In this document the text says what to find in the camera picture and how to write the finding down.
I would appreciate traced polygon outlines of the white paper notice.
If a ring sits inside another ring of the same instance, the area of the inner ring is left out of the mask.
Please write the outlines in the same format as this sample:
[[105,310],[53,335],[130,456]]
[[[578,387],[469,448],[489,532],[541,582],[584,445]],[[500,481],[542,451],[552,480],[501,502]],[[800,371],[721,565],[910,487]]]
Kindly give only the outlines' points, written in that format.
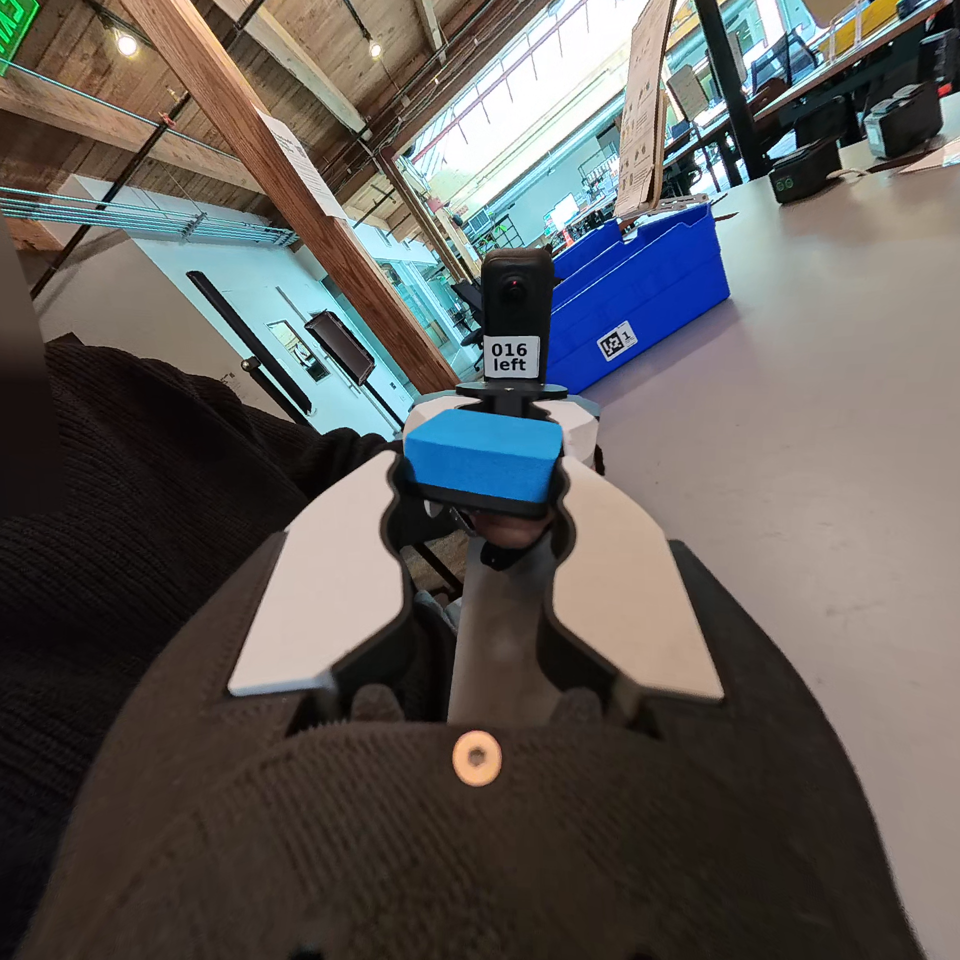
[[259,117],[269,129],[287,161],[291,164],[295,174],[305,185],[311,196],[317,202],[321,211],[329,217],[348,223],[349,218],[337,201],[330,187],[315,167],[301,141],[293,131],[281,120],[276,119],[262,110],[257,111]]

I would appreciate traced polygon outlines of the black office chair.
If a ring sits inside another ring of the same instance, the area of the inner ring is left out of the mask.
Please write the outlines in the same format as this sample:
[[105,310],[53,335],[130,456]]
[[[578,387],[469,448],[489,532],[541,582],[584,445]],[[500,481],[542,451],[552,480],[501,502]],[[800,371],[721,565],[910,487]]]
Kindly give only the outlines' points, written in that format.
[[474,363],[474,370],[477,372],[477,374],[481,374],[484,366],[483,344],[485,329],[485,316],[481,285],[475,280],[463,280],[449,284],[449,289],[465,305],[471,317],[473,326],[462,338],[461,346],[475,346],[478,348],[479,356]]

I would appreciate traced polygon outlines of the metal conduit pipes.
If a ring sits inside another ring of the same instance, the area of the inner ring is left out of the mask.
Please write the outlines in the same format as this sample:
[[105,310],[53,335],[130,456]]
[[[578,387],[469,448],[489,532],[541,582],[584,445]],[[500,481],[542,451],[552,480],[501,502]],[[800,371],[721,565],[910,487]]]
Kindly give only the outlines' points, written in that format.
[[215,218],[207,211],[165,210],[7,186],[1,188],[1,211],[12,220],[175,236],[182,241],[222,241],[286,249],[299,240],[291,229]]

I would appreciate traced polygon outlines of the person's left forearm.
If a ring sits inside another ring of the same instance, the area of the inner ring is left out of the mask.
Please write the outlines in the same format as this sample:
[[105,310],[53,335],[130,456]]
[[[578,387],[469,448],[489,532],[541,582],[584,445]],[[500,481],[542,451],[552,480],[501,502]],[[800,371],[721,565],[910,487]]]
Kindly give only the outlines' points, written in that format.
[[360,435],[350,428],[338,428],[306,444],[291,476],[306,498],[314,500],[379,454],[402,450],[400,439],[388,441],[377,434]]

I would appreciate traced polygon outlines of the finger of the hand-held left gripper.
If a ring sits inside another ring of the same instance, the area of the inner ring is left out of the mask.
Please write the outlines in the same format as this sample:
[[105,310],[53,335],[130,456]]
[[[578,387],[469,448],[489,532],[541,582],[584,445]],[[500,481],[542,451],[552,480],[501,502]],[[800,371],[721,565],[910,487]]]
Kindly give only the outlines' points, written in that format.
[[424,399],[415,404],[405,420],[405,439],[417,428],[445,412],[457,409],[482,409],[477,399]]
[[589,399],[538,400],[535,407],[560,426],[562,453],[595,463],[601,407]]

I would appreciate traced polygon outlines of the green exit sign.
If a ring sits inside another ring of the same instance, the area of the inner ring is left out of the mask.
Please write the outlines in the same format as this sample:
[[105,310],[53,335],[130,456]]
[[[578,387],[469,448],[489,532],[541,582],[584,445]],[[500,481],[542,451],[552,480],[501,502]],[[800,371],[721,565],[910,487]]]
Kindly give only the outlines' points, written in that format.
[[38,1],[1,1],[1,77],[13,65],[41,4]]

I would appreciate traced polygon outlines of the black support pole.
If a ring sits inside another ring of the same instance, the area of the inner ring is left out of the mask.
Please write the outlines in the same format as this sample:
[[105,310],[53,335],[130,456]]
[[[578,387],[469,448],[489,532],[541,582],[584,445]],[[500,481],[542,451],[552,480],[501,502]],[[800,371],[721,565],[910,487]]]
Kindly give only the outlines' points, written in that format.
[[762,150],[754,116],[743,92],[719,3],[696,1],[695,6],[713,67],[713,76],[726,103],[726,111],[739,155],[746,166],[749,180],[761,179],[769,173],[769,165]]

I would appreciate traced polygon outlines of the blue and black sponge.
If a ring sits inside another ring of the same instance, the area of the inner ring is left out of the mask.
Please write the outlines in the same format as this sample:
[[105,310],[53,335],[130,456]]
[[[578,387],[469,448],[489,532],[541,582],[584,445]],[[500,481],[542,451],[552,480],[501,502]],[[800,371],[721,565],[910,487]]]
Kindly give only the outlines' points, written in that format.
[[403,440],[399,476],[412,494],[467,512],[544,519],[563,453],[563,431],[545,419],[456,408]]

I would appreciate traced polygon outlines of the plain blue storage bin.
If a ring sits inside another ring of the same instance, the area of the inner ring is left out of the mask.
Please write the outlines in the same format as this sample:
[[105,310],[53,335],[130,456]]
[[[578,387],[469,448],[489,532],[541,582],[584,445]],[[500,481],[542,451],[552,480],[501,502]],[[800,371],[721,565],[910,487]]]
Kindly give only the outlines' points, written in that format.
[[606,220],[554,257],[555,280],[561,282],[569,279],[620,241],[621,230],[617,219]]

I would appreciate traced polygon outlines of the blue bin with tag label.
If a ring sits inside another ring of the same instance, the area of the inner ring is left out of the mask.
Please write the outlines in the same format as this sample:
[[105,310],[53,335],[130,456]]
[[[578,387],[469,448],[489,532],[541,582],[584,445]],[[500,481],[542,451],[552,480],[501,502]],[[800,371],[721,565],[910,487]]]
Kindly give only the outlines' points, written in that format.
[[546,378],[580,393],[729,297],[708,202],[644,220],[558,282]]

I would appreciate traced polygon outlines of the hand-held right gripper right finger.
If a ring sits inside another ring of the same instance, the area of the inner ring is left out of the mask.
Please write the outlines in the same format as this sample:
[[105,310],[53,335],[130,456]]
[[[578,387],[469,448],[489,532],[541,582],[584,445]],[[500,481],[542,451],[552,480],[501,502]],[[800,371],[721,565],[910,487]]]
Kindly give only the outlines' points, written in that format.
[[538,667],[557,690],[592,690],[637,714],[648,697],[718,705],[725,691],[668,539],[591,467],[558,460],[538,620]]

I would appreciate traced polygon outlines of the cardboard sign board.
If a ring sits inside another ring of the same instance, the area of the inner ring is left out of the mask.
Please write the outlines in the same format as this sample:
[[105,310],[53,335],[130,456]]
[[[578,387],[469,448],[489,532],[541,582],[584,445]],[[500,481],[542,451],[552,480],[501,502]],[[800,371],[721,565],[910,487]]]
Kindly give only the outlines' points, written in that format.
[[674,6],[647,2],[630,35],[614,207],[622,221],[653,211],[662,197],[667,109],[662,73]]

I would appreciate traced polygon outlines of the black display panel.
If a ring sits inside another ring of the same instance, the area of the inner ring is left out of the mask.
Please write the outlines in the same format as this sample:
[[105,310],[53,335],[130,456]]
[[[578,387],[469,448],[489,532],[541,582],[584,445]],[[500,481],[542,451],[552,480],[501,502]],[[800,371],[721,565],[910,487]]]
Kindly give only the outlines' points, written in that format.
[[379,405],[391,422],[393,433],[402,431],[403,423],[396,411],[370,383],[371,374],[377,366],[375,355],[354,335],[342,319],[330,310],[323,310],[312,314],[304,327],[319,343],[326,355],[342,369],[351,383],[359,389],[366,390]]

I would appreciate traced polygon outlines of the wooden support beam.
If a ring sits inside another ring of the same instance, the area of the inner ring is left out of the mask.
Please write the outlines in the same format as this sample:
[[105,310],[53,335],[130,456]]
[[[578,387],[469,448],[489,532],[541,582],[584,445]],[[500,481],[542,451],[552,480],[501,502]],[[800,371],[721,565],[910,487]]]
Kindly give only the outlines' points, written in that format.
[[449,363],[349,223],[327,216],[306,189],[258,115],[265,105],[192,2],[124,6],[414,388],[453,389]]

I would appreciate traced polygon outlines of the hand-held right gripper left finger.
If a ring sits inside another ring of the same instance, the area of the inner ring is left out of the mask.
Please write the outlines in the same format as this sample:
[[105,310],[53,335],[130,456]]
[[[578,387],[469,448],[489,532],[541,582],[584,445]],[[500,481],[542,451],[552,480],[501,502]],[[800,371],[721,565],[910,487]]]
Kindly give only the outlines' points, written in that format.
[[389,523],[401,456],[386,450],[315,498],[286,528],[227,692],[309,692],[347,714],[356,691],[404,666],[412,590]]

